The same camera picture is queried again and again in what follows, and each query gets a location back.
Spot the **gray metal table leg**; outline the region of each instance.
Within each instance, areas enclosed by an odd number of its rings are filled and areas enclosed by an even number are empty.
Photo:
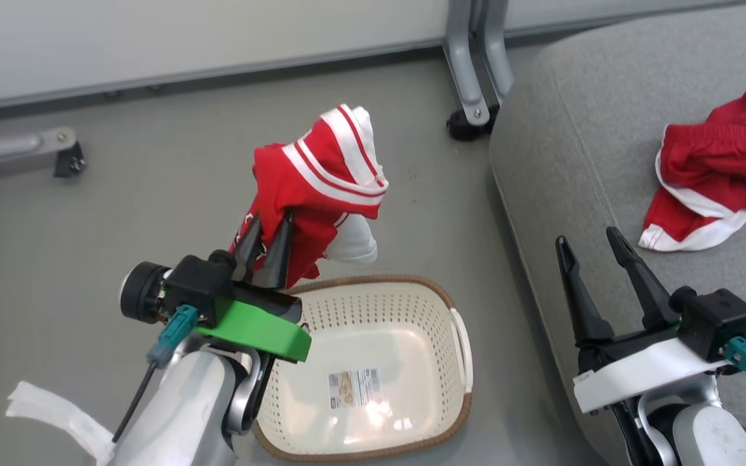
[[[85,160],[76,141],[76,133],[71,128],[46,129],[28,135],[0,136],[0,162],[47,153],[58,154],[54,176],[71,176],[85,167]]]
[[[491,77],[497,103],[502,104],[514,83],[512,65],[506,51],[506,13],[508,0],[484,0],[480,13],[477,39],[480,53]]]
[[[451,68],[453,83],[457,87],[465,118],[473,126],[488,123],[488,106],[477,80],[468,47],[468,30],[471,24],[471,0],[449,0],[445,56]]]

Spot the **elastic waistband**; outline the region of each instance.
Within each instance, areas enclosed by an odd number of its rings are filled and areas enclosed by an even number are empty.
[[[746,125],[743,124],[670,124],[664,133],[664,142],[679,142],[692,139],[746,140]]]

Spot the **white plastic basket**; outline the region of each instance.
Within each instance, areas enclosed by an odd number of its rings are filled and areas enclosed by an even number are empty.
[[[253,432],[288,461],[373,460],[444,442],[468,418],[473,359],[453,302],[402,275],[293,289],[307,362],[273,368]]]

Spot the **gray fabric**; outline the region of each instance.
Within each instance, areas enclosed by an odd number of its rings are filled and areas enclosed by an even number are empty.
[[[658,182],[653,163],[669,123],[698,123],[746,91],[746,6],[656,17],[551,45],[521,76],[494,127],[491,157],[550,344],[572,396],[577,350],[554,238],[566,235],[601,314],[617,333],[640,307],[609,250],[616,225],[636,245]],[[746,299],[746,226],[711,250],[640,255],[669,289],[726,287]],[[746,425],[746,375],[719,381]],[[577,419],[612,464],[624,463],[613,417]]]

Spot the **brown basket rim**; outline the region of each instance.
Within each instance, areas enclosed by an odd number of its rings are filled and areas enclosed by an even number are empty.
[[[300,286],[288,289],[288,294],[298,294],[317,289],[334,288],[338,286],[345,286],[349,284],[361,284],[361,283],[417,283],[426,288],[430,288],[435,292],[439,298],[443,300],[446,306],[455,307],[450,296],[445,293],[436,283],[433,283],[427,278],[419,277],[416,275],[367,275],[358,277],[346,277],[346,278],[334,278],[333,280],[323,280],[315,283],[302,284]],[[459,410],[459,416],[456,421],[453,422],[447,431],[439,434],[438,436],[430,439],[420,440],[419,442],[408,443],[408,445],[400,445],[397,447],[390,447],[385,449],[375,449],[370,451],[363,451],[358,453],[342,453],[342,454],[292,454],[283,451],[276,447],[269,441],[267,436],[261,431],[260,423],[255,419],[255,424],[252,427],[252,433],[258,443],[266,449],[274,457],[280,460],[293,461],[296,463],[356,463],[360,461],[369,460],[381,460],[382,458],[389,458],[400,454],[412,453],[423,449],[439,445],[439,443],[447,442],[456,433],[461,430],[462,426],[465,425],[465,421],[468,419],[468,414],[471,412],[471,393],[466,393],[462,396],[462,409]]]

